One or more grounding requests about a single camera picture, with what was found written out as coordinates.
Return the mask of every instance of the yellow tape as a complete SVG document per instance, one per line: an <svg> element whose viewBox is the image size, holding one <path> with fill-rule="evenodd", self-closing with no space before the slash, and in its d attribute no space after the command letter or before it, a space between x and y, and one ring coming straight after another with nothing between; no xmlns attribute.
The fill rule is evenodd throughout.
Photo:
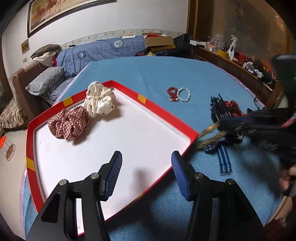
<svg viewBox="0 0 296 241"><path fill-rule="evenodd" d="M26 159L27 159L27 168L31 169L32 171L35 171L34 161L28 157Z"/></svg>
<svg viewBox="0 0 296 241"><path fill-rule="evenodd" d="M135 200L139 200L142 196L143 196L143 194L141 193L139 196L136 197Z"/></svg>
<svg viewBox="0 0 296 241"><path fill-rule="evenodd" d="M63 103L64 103L64 106L66 107L66 106L68 106L68 105L73 104L73 100L72 100L71 97L69 97L69 98L63 100Z"/></svg>
<svg viewBox="0 0 296 241"><path fill-rule="evenodd" d="M141 94L138 94L138 100L141 101L143 104L146 104L147 98L142 96Z"/></svg>

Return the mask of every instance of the white wall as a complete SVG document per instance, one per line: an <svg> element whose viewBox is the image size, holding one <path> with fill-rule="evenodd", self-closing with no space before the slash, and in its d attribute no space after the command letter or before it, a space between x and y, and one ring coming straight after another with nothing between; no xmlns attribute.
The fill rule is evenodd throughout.
<svg viewBox="0 0 296 241"><path fill-rule="evenodd" d="M38 48L64 44L88 35L121 29L162 29L186 32L188 0L117 0L87 8L41 29L29 38L30 50L22 55L21 43L27 39L29 3L12 19L2 36L4 67L9 78Z"/></svg>

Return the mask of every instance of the cardboard box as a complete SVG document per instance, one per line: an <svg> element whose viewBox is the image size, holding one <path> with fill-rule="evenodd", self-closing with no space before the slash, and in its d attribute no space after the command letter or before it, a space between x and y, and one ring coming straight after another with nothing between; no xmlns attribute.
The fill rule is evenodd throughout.
<svg viewBox="0 0 296 241"><path fill-rule="evenodd" d="M174 45L173 37L161 36L161 37L147 37L145 38L145 46L147 49L151 47Z"/></svg>

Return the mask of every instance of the sofa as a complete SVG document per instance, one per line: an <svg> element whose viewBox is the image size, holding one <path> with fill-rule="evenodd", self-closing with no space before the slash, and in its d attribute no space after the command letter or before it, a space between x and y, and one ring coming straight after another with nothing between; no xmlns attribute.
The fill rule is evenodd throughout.
<svg viewBox="0 0 296 241"><path fill-rule="evenodd" d="M46 69L47 67L45 65L33 60L20 68L12 77L12 83L25 116L25 123L22 127L28 126L30 121L50 108L50 105L41 97L31 95L25 89L32 80Z"/></svg>

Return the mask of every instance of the blue gripper pad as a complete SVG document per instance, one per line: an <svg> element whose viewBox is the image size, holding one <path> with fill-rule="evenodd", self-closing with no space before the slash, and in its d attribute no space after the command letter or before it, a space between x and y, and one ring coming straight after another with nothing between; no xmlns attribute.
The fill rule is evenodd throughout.
<svg viewBox="0 0 296 241"><path fill-rule="evenodd" d="M122 154L115 151L110 162L102 165L98 174L101 176L100 194L106 199L112 196L122 166Z"/></svg>
<svg viewBox="0 0 296 241"><path fill-rule="evenodd" d="M174 151L171 156L172 167L177 179L177 183L180 189L180 192L183 197L188 201L190 197L189 193L189 183L188 178L183 170L184 163L182 157L178 151Z"/></svg>

